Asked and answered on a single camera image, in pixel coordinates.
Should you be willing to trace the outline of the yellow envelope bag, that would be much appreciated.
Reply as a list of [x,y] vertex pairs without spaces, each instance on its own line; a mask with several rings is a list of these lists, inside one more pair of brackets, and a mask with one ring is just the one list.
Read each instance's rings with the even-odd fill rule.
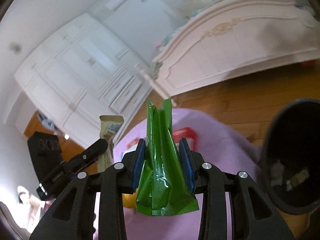
[[137,198],[137,192],[136,190],[133,194],[122,194],[123,199],[123,207],[128,209],[136,209],[136,198]]

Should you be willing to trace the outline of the green snack wrapper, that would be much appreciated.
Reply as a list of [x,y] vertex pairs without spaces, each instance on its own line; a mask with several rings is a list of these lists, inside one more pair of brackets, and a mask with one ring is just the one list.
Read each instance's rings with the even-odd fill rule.
[[175,216],[199,210],[185,182],[181,159],[172,136],[171,99],[162,107],[148,102],[146,153],[136,208],[148,216]]

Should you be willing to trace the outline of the red milk carton box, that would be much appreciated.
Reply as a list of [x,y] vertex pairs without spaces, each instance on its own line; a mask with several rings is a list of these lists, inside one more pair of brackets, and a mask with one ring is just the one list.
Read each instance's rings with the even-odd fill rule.
[[[189,148],[192,151],[197,150],[197,133],[190,127],[184,127],[182,129],[177,129],[172,133],[174,142],[176,144],[177,150],[179,150],[179,142],[182,138],[185,138]],[[134,138],[126,145],[126,152],[134,151],[139,143],[139,138]]]

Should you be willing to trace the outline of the black round trash bin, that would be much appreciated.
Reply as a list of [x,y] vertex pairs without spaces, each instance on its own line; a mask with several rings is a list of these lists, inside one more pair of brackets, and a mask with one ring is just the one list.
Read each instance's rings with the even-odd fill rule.
[[291,215],[319,207],[319,100],[298,99],[271,121],[261,153],[267,195]]

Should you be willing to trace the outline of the wooden door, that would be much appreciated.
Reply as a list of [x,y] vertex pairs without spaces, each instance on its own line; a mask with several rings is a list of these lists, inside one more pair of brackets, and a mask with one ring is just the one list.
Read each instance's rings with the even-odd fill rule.
[[72,139],[67,140],[46,129],[40,122],[38,111],[33,114],[24,135],[28,138],[29,154],[39,180],[62,161],[69,161],[85,150]]

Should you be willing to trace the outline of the purple tablecloth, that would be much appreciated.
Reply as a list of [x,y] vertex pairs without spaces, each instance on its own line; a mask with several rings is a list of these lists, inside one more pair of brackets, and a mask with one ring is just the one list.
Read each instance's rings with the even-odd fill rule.
[[272,239],[279,217],[246,172],[229,174],[203,160],[185,139],[172,137],[171,105],[149,105],[147,138],[134,152],[101,175],[99,239],[126,239],[123,194],[137,193],[137,211],[151,217],[177,217],[201,210],[199,239]]

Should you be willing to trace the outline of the white wardrobe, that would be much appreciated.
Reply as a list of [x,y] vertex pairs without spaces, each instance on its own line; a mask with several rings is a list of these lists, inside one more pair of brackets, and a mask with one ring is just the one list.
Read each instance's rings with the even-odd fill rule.
[[151,91],[138,72],[144,62],[90,14],[42,42],[15,79],[35,107],[77,144],[99,138],[100,116],[121,115],[118,142]]

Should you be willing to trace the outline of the white bed frame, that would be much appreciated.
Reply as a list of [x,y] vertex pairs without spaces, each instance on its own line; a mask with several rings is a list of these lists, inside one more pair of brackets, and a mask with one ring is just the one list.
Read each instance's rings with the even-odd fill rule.
[[215,0],[149,67],[164,99],[235,77],[319,59],[319,0]]

